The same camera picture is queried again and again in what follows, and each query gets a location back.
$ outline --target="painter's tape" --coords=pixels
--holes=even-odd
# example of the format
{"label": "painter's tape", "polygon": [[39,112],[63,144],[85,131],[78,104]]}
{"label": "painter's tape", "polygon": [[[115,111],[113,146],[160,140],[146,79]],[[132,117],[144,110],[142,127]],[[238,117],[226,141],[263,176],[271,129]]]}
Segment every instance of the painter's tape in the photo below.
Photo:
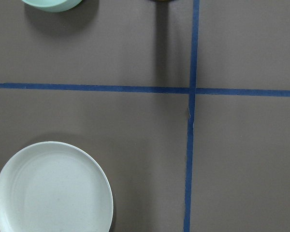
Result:
{"label": "painter's tape", "polygon": [[193,19],[192,19],[191,58],[190,58],[189,104],[188,104],[190,117],[188,120],[188,129],[187,129],[184,232],[190,231],[192,161],[193,161],[193,138],[194,138],[193,126],[194,126],[194,110],[196,98],[195,91],[197,84],[198,37],[199,37],[199,6],[200,0],[194,0]]}
{"label": "painter's tape", "polygon": [[65,85],[65,84],[0,83],[0,88],[134,92],[134,93],[176,93],[176,94],[189,93],[189,88],[186,88],[186,87],[96,86],[96,85]]}
{"label": "painter's tape", "polygon": [[290,97],[290,90],[197,88],[196,94]]}

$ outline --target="white plate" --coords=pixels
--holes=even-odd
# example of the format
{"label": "white plate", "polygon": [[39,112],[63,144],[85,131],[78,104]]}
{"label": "white plate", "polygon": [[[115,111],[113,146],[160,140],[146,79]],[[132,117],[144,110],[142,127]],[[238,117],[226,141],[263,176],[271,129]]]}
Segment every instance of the white plate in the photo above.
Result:
{"label": "white plate", "polygon": [[30,145],[0,173],[0,232],[108,232],[112,217],[103,170],[75,146]]}

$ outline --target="mint green bowl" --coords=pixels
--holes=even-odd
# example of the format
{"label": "mint green bowl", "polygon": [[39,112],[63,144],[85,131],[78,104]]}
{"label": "mint green bowl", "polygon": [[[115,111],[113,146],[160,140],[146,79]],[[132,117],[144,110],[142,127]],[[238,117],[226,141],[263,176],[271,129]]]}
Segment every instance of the mint green bowl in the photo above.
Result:
{"label": "mint green bowl", "polygon": [[61,12],[66,11],[77,4],[82,0],[22,0],[24,3],[38,8],[43,11],[48,12]]}

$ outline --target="plate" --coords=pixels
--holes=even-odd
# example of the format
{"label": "plate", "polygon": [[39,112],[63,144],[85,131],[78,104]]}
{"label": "plate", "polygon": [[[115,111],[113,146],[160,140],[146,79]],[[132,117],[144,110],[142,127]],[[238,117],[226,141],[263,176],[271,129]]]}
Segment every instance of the plate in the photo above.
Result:
{"label": "plate", "polygon": [[106,175],[73,145],[30,145],[0,173],[0,232],[108,232],[112,217]]}

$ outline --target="blue tape line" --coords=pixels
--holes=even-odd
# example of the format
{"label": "blue tape line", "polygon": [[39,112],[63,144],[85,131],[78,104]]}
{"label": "blue tape line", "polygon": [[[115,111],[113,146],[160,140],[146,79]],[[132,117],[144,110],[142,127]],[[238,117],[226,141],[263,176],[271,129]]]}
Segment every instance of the blue tape line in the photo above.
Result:
{"label": "blue tape line", "polygon": [[197,88],[196,94],[290,97],[290,90]]}
{"label": "blue tape line", "polygon": [[198,60],[198,37],[199,37],[199,6],[200,0],[193,1],[191,59],[190,59],[190,81],[189,81],[189,120],[187,129],[187,162],[185,180],[185,217],[184,232],[190,231],[191,213],[191,185],[192,185],[192,161],[193,161],[193,126],[195,110],[195,91],[197,84],[197,60]]}
{"label": "blue tape line", "polygon": [[135,92],[135,93],[177,93],[177,94],[189,93],[189,88],[186,88],[186,87],[142,87],[142,86],[96,86],[96,85],[65,85],[65,84],[0,83],[0,88]]}

